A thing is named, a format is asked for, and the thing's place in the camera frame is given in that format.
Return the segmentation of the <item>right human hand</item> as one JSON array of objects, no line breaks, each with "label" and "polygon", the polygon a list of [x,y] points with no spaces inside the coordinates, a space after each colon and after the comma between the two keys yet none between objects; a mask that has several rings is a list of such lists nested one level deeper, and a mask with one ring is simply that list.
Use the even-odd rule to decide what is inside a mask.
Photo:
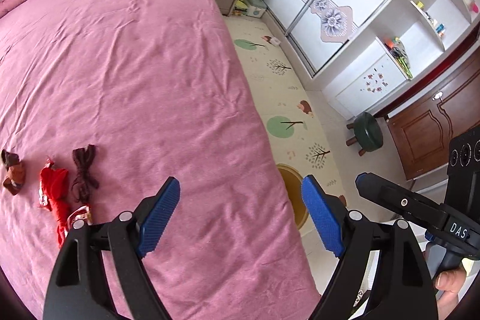
[{"label": "right human hand", "polygon": [[439,320],[444,320],[459,303],[459,292],[465,284],[466,271],[458,266],[450,271],[443,271],[435,280],[435,287],[442,292],[437,299]]}]

